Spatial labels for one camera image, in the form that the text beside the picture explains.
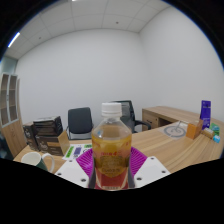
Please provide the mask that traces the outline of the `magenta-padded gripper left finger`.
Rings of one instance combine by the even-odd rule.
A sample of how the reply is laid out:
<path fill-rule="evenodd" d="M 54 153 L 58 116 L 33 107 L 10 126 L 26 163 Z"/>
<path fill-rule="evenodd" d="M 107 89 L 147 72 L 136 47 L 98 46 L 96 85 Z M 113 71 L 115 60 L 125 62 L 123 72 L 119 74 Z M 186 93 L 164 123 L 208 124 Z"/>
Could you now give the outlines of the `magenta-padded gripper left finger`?
<path fill-rule="evenodd" d="M 85 151 L 75 160 L 66 161 L 55 175 L 83 188 L 94 188 L 96 176 L 92 150 Z"/>

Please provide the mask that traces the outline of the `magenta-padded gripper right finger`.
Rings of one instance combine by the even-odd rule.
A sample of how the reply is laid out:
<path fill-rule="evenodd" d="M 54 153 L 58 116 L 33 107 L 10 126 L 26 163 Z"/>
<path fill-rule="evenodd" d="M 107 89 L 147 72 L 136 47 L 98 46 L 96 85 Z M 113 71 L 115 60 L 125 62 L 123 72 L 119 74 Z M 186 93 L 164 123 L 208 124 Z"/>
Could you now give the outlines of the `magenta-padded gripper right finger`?
<path fill-rule="evenodd" d="M 167 175 L 170 172 L 155 156 L 147 157 L 138 149 L 131 148 L 128 169 L 130 188 L 141 188 Z"/>

